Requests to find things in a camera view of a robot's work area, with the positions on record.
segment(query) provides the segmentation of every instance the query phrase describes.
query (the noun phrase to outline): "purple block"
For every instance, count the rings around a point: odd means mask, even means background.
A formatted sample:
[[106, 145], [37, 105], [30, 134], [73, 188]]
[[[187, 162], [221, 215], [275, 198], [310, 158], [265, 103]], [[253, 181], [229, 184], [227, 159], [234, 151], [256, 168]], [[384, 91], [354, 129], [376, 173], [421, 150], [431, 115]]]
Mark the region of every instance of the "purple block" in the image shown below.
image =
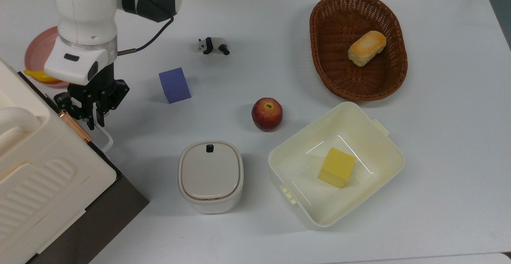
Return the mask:
[[192, 97], [184, 78], [183, 69], [172, 69], [159, 74], [161, 87], [168, 103], [178, 102]]

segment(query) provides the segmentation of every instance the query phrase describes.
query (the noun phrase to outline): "yellow cube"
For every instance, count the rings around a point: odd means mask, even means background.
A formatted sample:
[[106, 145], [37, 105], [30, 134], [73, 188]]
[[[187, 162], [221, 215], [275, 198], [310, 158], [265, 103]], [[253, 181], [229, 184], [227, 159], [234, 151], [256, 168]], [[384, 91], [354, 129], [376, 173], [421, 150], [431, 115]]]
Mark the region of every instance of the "yellow cube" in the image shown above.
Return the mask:
[[318, 178], [336, 187], [343, 188], [350, 179], [355, 161], [355, 157], [332, 147], [323, 162]]

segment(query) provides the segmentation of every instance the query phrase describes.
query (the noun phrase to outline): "small white container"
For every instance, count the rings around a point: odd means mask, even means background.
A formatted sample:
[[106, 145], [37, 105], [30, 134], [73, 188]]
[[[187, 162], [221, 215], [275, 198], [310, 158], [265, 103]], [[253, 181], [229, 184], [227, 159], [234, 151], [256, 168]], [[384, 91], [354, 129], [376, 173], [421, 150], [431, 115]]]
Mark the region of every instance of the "small white container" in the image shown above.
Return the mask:
[[[270, 178], [307, 228], [329, 227], [403, 169], [403, 153], [387, 136], [358, 105], [343, 102], [270, 152]], [[317, 178], [331, 147], [356, 158], [343, 188]]]
[[181, 154], [178, 181], [181, 195], [199, 212], [226, 212], [241, 197], [241, 154], [225, 141], [194, 143]]

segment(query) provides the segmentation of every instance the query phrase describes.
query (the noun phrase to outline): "black cable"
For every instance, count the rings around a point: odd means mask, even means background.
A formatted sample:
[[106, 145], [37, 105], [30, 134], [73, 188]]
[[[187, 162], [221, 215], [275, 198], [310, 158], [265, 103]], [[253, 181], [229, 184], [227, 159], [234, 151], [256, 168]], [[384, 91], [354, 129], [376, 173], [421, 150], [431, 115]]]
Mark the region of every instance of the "black cable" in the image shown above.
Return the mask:
[[159, 9], [161, 9], [161, 11], [163, 11], [164, 13], [166, 13], [170, 20], [156, 33], [155, 36], [153, 36], [153, 38], [151, 38], [151, 40], [149, 40], [146, 44], [144, 44], [143, 46], [137, 48], [137, 49], [127, 49], [127, 50], [122, 50], [122, 51], [119, 51], [117, 52], [117, 56], [121, 56], [121, 55], [126, 55], [126, 54], [130, 54], [130, 53], [135, 53], [135, 52], [138, 52], [138, 51], [141, 51], [142, 49], [148, 47], [150, 44], [152, 44], [160, 35], [161, 33], [163, 33], [163, 31], [174, 21], [174, 17], [172, 16], [171, 13], [168, 13], [168, 11], [166, 11], [166, 9], [164, 9], [163, 7], [161, 7], [158, 3], [156, 3], [154, 0], [148, 0], [149, 2], [151, 2], [152, 4], [154, 4], [156, 7], [158, 7]]

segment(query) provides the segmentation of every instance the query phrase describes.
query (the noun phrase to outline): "bread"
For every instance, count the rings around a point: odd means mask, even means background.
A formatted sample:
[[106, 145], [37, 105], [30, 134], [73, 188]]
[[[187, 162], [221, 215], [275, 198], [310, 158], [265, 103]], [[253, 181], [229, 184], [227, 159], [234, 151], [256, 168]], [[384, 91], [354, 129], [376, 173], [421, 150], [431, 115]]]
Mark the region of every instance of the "bread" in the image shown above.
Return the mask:
[[358, 67], [362, 67], [380, 53], [387, 45], [387, 39], [378, 31], [369, 31], [357, 40], [348, 50], [348, 58]]

